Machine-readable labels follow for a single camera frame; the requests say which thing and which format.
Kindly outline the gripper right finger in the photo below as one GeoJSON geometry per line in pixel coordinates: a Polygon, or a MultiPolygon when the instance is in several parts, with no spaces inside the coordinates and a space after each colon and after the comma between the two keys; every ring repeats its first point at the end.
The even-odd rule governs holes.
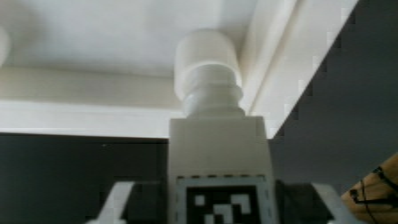
{"type": "Polygon", "coordinates": [[[312,183],[312,187],[332,214],[332,219],[326,221],[326,224],[365,224],[348,210],[333,187],[319,183],[312,183]]]}

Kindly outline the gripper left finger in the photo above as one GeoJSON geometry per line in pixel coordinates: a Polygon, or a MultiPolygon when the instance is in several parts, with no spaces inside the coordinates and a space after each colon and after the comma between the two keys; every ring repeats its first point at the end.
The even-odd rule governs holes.
{"type": "Polygon", "coordinates": [[[122,212],[133,186],[133,181],[120,181],[113,184],[97,217],[85,224],[126,224],[122,212]]]}

